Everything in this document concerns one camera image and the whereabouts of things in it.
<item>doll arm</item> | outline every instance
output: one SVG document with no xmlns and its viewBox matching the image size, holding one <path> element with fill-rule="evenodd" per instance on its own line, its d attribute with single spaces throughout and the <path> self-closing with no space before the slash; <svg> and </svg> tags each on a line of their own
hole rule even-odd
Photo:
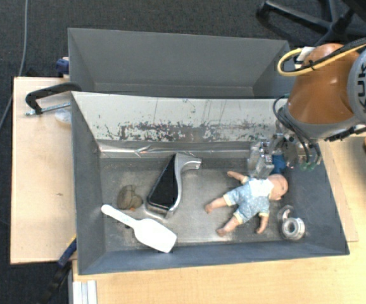
<svg viewBox="0 0 366 304">
<path fill-rule="evenodd" d="M 238 172 L 235 172 L 235 171 L 228 171 L 227 175 L 228 175 L 228 177 L 235 178 L 235 179 L 239 180 L 242 184 L 244 184 L 246 181 L 248 181 L 247 176 L 245 176 L 243 174 L 240 174 Z"/>
<path fill-rule="evenodd" d="M 269 221 L 269 216 L 266 216 L 266 215 L 261 215 L 260 216 L 260 225 L 256 229 L 256 233 L 257 234 L 261 234 L 261 233 L 264 232 L 264 230 L 266 229 L 266 226 L 267 226 L 267 222 L 268 221 Z"/>
</svg>

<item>blue floral doll outfit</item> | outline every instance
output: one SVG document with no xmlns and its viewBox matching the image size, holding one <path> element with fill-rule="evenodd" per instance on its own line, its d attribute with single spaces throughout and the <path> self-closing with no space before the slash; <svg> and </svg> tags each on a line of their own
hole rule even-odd
<svg viewBox="0 0 366 304">
<path fill-rule="evenodd" d="M 269 215 L 269 195 L 274 185 L 268 179 L 250 179 L 245 177 L 242 186 L 224 194 L 228 206 L 238 205 L 234 216 L 240 224 L 246 223 L 257 213 L 259 216 Z"/>
</svg>

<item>doll head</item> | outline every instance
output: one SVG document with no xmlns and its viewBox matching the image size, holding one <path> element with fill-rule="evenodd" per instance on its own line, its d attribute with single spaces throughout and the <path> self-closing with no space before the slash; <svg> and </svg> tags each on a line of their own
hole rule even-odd
<svg viewBox="0 0 366 304">
<path fill-rule="evenodd" d="M 270 192 L 270 200 L 280 200 L 282 196 L 289 189 L 289 184 L 286 178 L 281 174 L 269 175 L 267 179 L 273 184 L 272 191 Z"/>
</svg>

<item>wooden table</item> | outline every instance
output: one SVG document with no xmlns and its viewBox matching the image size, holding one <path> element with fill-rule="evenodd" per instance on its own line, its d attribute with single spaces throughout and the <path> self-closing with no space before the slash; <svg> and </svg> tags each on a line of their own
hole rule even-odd
<svg viewBox="0 0 366 304">
<path fill-rule="evenodd" d="M 75 234 L 70 128 L 54 112 L 24 115 L 28 92 L 63 80 L 14 81 L 11 263 L 55 261 Z M 68 98 L 46 98 L 43 106 Z M 364 137 L 320 144 L 348 256 L 99 275 L 78 275 L 74 260 L 73 280 L 96 280 L 99 304 L 366 303 Z"/>
</svg>

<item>doll leg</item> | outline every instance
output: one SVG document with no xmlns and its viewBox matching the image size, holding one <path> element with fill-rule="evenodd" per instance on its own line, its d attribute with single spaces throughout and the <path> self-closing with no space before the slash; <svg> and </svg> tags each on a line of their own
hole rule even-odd
<svg viewBox="0 0 366 304">
<path fill-rule="evenodd" d="M 214 209 L 228 206 L 227 202 L 225 201 L 224 197 L 219 197 L 213 200 L 211 203 L 208 203 L 205 207 L 207 214 L 210 214 Z"/>
<path fill-rule="evenodd" d="M 239 221 L 238 219 L 233 216 L 225 225 L 223 228 L 218 229 L 217 233 L 219 236 L 224 236 L 226 235 L 228 232 L 232 232 L 238 225 L 239 225 Z"/>
</svg>

